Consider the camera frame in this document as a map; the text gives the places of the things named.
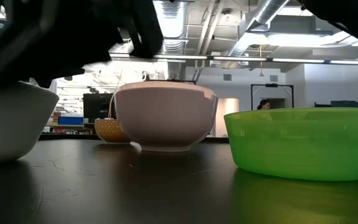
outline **person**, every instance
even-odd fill
[[[261,100],[257,109],[258,110],[269,110],[270,109],[269,100]]]

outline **white wall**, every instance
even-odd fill
[[[216,110],[216,120],[214,125],[214,136],[227,138],[227,129],[224,122],[224,115],[239,111],[239,100],[235,98],[220,98],[218,109]]]
[[[358,66],[305,65],[306,106],[358,100]]]
[[[331,104],[332,100],[358,100],[358,66],[300,65],[286,74],[294,85],[295,107]]]
[[[194,68],[186,68],[187,79],[192,79]],[[260,76],[260,69],[223,70],[221,68],[205,68],[200,75],[198,85],[205,86],[215,92],[219,98],[239,99],[239,110],[251,110],[251,84],[266,84],[270,82],[270,75],[278,75],[278,84],[285,84],[285,73],[280,69],[263,69],[264,77]],[[232,81],[223,81],[223,74],[231,74]],[[260,88],[254,95],[254,109],[262,98],[283,98],[290,101],[291,96],[283,88]]]
[[[294,106],[295,108],[306,107],[305,96],[305,65],[299,65],[285,75],[288,85],[294,86]]]

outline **white bowl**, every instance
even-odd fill
[[[0,90],[0,162],[31,151],[58,99],[51,91],[25,83]]]
[[[218,98],[202,86],[141,82],[115,95],[121,129],[145,151],[183,152],[213,127]]]

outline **ceiling pipe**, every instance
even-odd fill
[[[202,54],[206,54],[207,50],[208,50],[208,47],[209,47],[209,44],[211,43],[211,40],[212,40],[212,36],[214,35],[215,33],[215,28],[221,18],[221,13],[222,13],[222,10],[223,10],[223,6],[224,6],[224,3],[226,2],[226,0],[220,0],[219,3],[218,3],[218,9],[216,10],[216,14],[215,14],[215,17],[214,17],[214,21],[211,25],[211,28],[209,29],[209,32],[208,32],[208,37],[206,39],[206,42],[204,44],[204,48],[203,48],[203,51],[202,51]]]
[[[234,47],[227,53],[230,57],[240,57],[252,44],[255,44],[253,38],[250,38],[250,30],[255,29],[261,25],[266,25],[263,29],[268,31],[270,29],[270,22],[281,11],[281,9],[290,0],[260,0],[257,8],[250,11],[243,16],[238,27],[239,35],[241,36]],[[222,63],[223,69],[230,69],[233,63]]]
[[[184,54],[186,42],[182,40],[186,35],[186,16],[188,15],[188,2],[170,2],[170,1],[154,1],[155,11],[157,13],[158,22],[164,36],[162,45],[162,53],[169,55]],[[184,64],[177,62],[168,63],[168,74],[166,77],[170,79],[186,79],[186,71]]]
[[[211,21],[212,13],[214,11],[214,6],[215,6],[215,0],[209,0],[208,14],[207,14],[206,19],[204,21],[203,30],[201,31],[200,40],[198,41],[197,50],[195,52],[195,55],[198,55],[198,54],[201,53],[201,48],[203,46],[203,42],[204,42],[204,39],[205,39],[206,32],[208,31],[209,22]]]

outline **blue box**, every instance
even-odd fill
[[[83,117],[59,117],[59,125],[84,125]]]

